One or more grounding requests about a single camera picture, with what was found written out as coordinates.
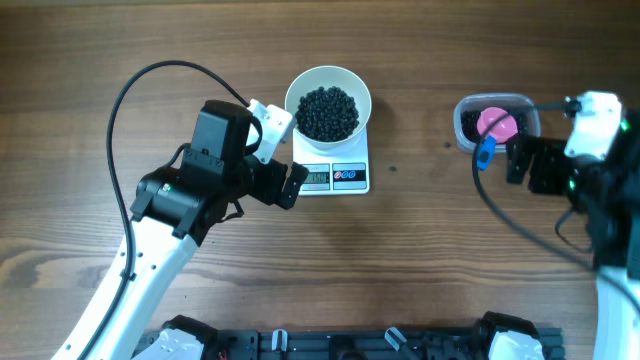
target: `plastic container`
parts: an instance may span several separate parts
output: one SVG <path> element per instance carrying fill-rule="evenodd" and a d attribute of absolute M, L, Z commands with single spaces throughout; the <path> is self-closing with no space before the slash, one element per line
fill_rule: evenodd
<path fill-rule="evenodd" d="M 488 107 L 499 107 L 505 110 L 535 105 L 531 99 L 520 94 L 476 94 L 465 97 L 460 100 L 453 111 L 453 128 L 456 132 L 456 138 L 458 140 L 458 148 L 466 153 L 472 153 L 476 147 L 476 144 L 467 139 L 462 132 L 462 122 L 460 115 L 465 111 L 482 111 Z M 527 118 L 527 130 L 528 135 L 539 137 L 541 133 L 540 129 L 540 117 L 538 111 L 533 109 L 526 114 Z M 496 146 L 496 153 L 506 152 L 506 146 L 504 144 Z"/>
<path fill-rule="evenodd" d="M 298 131 L 298 125 L 293 131 L 297 132 L 311 146 L 320 150 L 329 150 L 341 144 L 349 142 L 367 126 L 371 116 L 371 94 L 364 81 L 353 72 L 339 66 L 325 65 L 309 69 L 300 74 L 289 86 L 287 97 L 284 100 L 284 109 L 295 116 L 300 105 L 300 98 L 308 92 L 316 90 L 320 86 L 328 89 L 332 86 L 341 88 L 347 95 L 352 96 L 358 110 L 358 126 L 348 138 L 335 142 L 324 142 L 310 139 Z"/>

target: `pink lid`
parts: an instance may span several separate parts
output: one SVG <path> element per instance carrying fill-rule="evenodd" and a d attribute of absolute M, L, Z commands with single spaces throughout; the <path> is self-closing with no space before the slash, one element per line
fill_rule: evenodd
<path fill-rule="evenodd" d="M 478 132 L 480 135 L 487 130 L 487 127 L 491 125 L 498 118 L 506 114 L 507 112 L 501 108 L 490 107 L 486 108 L 483 112 L 480 113 L 480 118 L 478 119 Z M 491 135 L 498 144 L 504 144 L 509 140 L 513 135 L 518 133 L 518 124 L 516 124 L 516 120 L 512 116 L 508 116 L 505 119 L 501 120 L 498 125 L 496 125 L 489 135 Z"/>

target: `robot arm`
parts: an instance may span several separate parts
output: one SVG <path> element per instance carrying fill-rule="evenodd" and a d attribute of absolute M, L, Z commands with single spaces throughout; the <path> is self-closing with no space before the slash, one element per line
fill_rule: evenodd
<path fill-rule="evenodd" d="M 293 207 L 308 171 L 293 163 L 287 178 L 287 165 L 272 159 L 292 126 L 291 114 L 273 105 L 264 107 L 252 100 L 247 110 L 207 101 L 180 168 L 158 168 L 138 184 L 131 206 L 135 249 L 127 249 L 123 239 L 104 280 L 54 359 L 79 358 L 119 286 L 126 251 L 135 252 L 133 278 L 89 359 L 131 358 L 173 279 L 211 226 L 231 218 L 224 218 L 228 204 L 236 206 L 236 216 L 243 214 L 238 199 L 245 195 L 266 205 Z M 166 350 L 200 354 L 186 346 Z"/>
<path fill-rule="evenodd" d="M 567 195 L 587 215 L 598 276 L 598 330 L 594 359 L 640 359 L 640 113 L 624 112 L 614 94 L 586 92 L 567 99 L 579 106 L 568 141 L 520 137 L 507 146 L 507 182 L 530 168 L 529 189 Z"/>

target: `cable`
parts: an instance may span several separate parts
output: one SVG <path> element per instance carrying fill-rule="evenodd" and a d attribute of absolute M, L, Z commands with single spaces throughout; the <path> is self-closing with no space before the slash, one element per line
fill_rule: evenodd
<path fill-rule="evenodd" d="M 191 143 L 184 143 L 178 146 L 178 149 L 176 149 L 176 152 L 171 157 L 171 160 L 169 160 L 166 164 L 162 165 L 162 167 L 164 168 L 171 167 L 171 165 L 173 165 L 173 163 L 176 162 L 176 160 L 178 160 L 178 156 L 180 156 L 180 153 L 182 152 L 182 150 L 190 147 L 191 147 Z"/>
<path fill-rule="evenodd" d="M 545 110 L 563 110 L 563 109 L 565 109 L 565 104 L 534 105 L 534 106 L 523 108 L 523 110 L 526 110 L 526 111 L 531 111 L 531 110 L 534 110 L 534 109 L 537 109 L 537 110 L 540 110 L 540 111 L 545 111 Z M 491 197 L 489 197 L 487 192 L 484 190 L 484 187 L 482 186 L 482 183 L 480 182 L 480 174 L 479 174 L 479 171 L 478 171 L 478 156 L 480 155 L 481 144 L 487 138 L 487 136 L 489 135 L 491 130 L 493 130 L 493 128 L 496 127 L 496 125 L 498 125 L 502 120 L 506 119 L 509 116 L 510 115 L 508 113 L 506 113 L 506 114 L 500 116 L 499 118 L 497 118 L 494 122 L 492 122 L 491 125 L 489 125 L 487 127 L 487 129 L 485 129 L 485 131 L 480 135 L 480 142 L 476 145 L 476 148 L 473 151 L 473 156 L 471 157 L 471 173 L 473 175 L 473 182 L 476 185 L 476 189 L 478 190 L 478 194 L 480 195 L 482 200 L 485 202 L 485 204 L 487 204 L 489 209 L 500 220 L 502 220 L 502 222 L 504 222 L 507 226 L 509 226 L 513 231 L 515 231 L 516 233 L 518 233 L 520 236 L 524 237 L 525 239 L 531 241 L 532 243 L 534 243 L 534 244 L 540 246 L 541 248 L 549 251 L 550 253 L 552 253 L 552 254 L 554 254 L 556 256 L 559 256 L 559 257 L 561 257 L 561 258 L 563 258 L 565 260 L 572 261 L 572 262 L 576 263 L 577 265 L 579 265 L 580 267 L 582 267 L 583 269 L 587 270 L 588 272 L 595 272 L 596 275 L 599 276 L 602 280 L 604 280 L 605 282 L 609 283 L 609 285 L 611 285 L 616 290 L 618 290 L 622 295 L 624 295 L 624 297 L 626 297 L 627 300 L 629 300 L 631 306 L 635 309 L 637 315 L 640 316 L 640 303 L 635 299 L 634 295 L 629 291 L 629 289 L 624 287 L 624 285 L 620 284 L 618 281 L 616 281 L 615 279 L 613 279 L 609 275 L 605 274 L 604 272 L 595 271 L 590 263 L 588 263 L 588 262 L 586 262 L 586 261 L 574 256 L 573 254 L 570 254 L 570 253 L 568 253 L 568 252 L 566 252 L 566 251 L 564 251 L 564 250 L 562 250 L 562 249 L 550 244 L 546 240 L 538 237 L 536 234 L 534 234 L 533 232 L 531 232 L 527 228 L 525 228 L 525 227 L 519 225 L 518 223 L 514 222 L 498 206 L 498 204 L 496 204 L 493 201 L 493 199 L 491 199 Z"/>
<path fill-rule="evenodd" d="M 120 108 L 120 104 L 122 103 L 124 96 L 127 94 L 127 91 L 129 91 L 131 86 L 133 86 L 133 84 L 140 77 L 142 77 L 142 75 L 148 73 L 151 70 L 164 67 L 164 66 L 185 66 L 185 67 L 189 67 L 192 69 L 196 69 L 200 72 L 203 72 L 207 74 L 209 77 L 211 77 L 212 79 L 216 80 L 218 83 L 220 83 L 220 85 L 222 85 L 225 89 L 227 89 L 227 91 L 231 93 L 231 95 L 233 95 L 236 99 L 238 99 L 238 101 L 244 107 L 249 107 L 249 103 L 242 96 L 238 95 L 238 93 L 235 90 L 233 90 L 233 88 L 229 86 L 229 84 L 227 84 L 224 80 L 222 80 L 222 78 L 220 78 L 218 75 L 214 74 L 210 70 L 198 64 L 194 64 L 194 63 L 191 63 L 188 61 L 182 61 L 182 60 L 167 60 L 167 61 L 161 61 L 155 64 L 151 64 L 143 68 L 142 70 L 138 71 L 135 75 L 133 75 L 131 79 L 129 79 L 129 81 L 127 81 L 127 83 L 124 85 L 122 90 L 120 90 L 120 94 L 118 95 L 116 102 L 113 104 L 113 109 L 111 110 L 111 115 L 109 117 L 109 125 L 107 126 L 107 163 L 109 166 L 109 176 L 111 176 L 111 184 L 113 185 L 113 191 L 115 192 L 116 201 L 118 202 L 118 208 L 120 209 L 122 223 L 124 224 L 127 258 L 126 258 L 124 269 L 122 270 L 122 273 L 120 273 L 120 276 L 122 277 L 122 279 L 120 280 L 120 285 L 118 285 L 118 289 L 116 290 L 116 293 L 113 296 L 111 305 L 109 305 L 109 308 L 107 309 L 107 312 L 105 313 L 104 317 L 100 321 L 100 324 L 98 325 L 95 333 L 89 339 L 89 342 L 85 346 L 84 350 L 82 350 L 82 353 L 79 356 L 80 360 L 85 359 L 89 355 L 94 345 L 102 335 L 102 332 L 104 331 L 105 327 L 111 320 L 111 317 L 113 316 L 113 313 L 118 307 L 118 304 L 120 303 L 122 295 L 124 294 L 124 291 L 127 287 L 128 280 L 131 278 L 131 271 L 134 267 L 134 261 L 135 261 L 135 258 L 133 256 L 133 252 L 134 252 L 133 231 L 131 229 L 131 223 L 128 220 L 127 209 L 124 205 L 124 199 L 122 198 L 122 192 L 120 191 L 120 184 L 118 183 L 118 176 L 116 175 L 116 169 L 113 163 L 113 146 L 112 146 L 113 145 L 113 127 L 116 122 L 116 115 L 118 114 L 118 109 Z M 183 145 L 181 145 L 178 148 L 179 151 L 182 151 L 182 149 L 184 149 L 182 147 Z M 177 151 L 176 154 L 174 154 L 174 157 L 176 159 L 178 158 L 177 155 L 180 154 L 179 151 Z"/>
<path fill-rule="evenodd" d="M 253 125 L 253 127 L 256 128 L 256 131 L 258 132 L 258 140 L 256 140 L 256 142 L 254 142 L 251 145 L 247 145 L 247 147 L 244 148 L 244 155 L 251 155 L 254 152 L 256 152 L 256 150 L 258 150 L 258 148 L 260 147 L 260 143 L 262 142 L 262 123 L 260 123 L 260 120 L 256 119 L 255 117 L 251 117 L 251 125 Z"/>
<path fill-rule="evenodd" d="M 556 222 L 556 226 L 554 226 L 554 230 L 556 231 L 556 235 L 558 235 L 558 238 L 562 240 L 562 242 L 567 244 L 567 246 L 571 247 L 572 249 L 574 249 L 575 251 L 581 254 L 589 254 L 591 253 L 591 250 L 593 250 L 593 247 L 589 247 L 588 249 L 583 249 L 573 244 L 569 240 L 567 240 L 567 238 L 565 238 L 564 235 L 560 234 L 560 228 L 562 227 L 562 225 L 564 225 L 564 223 L 567 222 L 567 220 L 569 220 L 571 215 L 575 213 L 576 213 L 576 209 L 573 206 L 567 209 L 567 211 L 565 211 L 564 214 L 560 216 L 560 219 L 558 219 L 558 222 Z"/>

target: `wooden table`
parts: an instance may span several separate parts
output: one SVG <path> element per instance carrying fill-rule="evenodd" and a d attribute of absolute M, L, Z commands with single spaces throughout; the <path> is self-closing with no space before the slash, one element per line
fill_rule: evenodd
<path fill-rule="evenodd" d="M 277 105 L 308 68 L 353 70 L 374 101 L 372 190 L 301 198 L 288 212 L 244 199 L 247 215 L 209 232 L 150 328 L 177 314 L 236 329 L 465 326 L 491 310 L 562 327 L 569 358 L 589 358 L 593 278 L 490 213 L 470 156 L 455 147 L 452 112 L 484 92 L 545 103 L 604 89 L 637 105 L 637 13 L 498 0 L 0 10 L 0 357 L 49 358 L 79 319 L 123 234 L 108 114 L 134 72 L 177 58 Z M 232 100 L 187 69 L 155 71 L 132 88 L 114 140 L 127 204 L 138 180 L 191 138 L 207 99 Z M 566 137 L 571 126 L 544 114 L 542 128 Z M 291 156 L 288 144 L 277 159 Z M 483 175 L 491 195 L 558 243 L 552 226 L 566 199 L 507 185 L 496 163 Z M 587 244 L 582 226 L 566 232 Z"/>

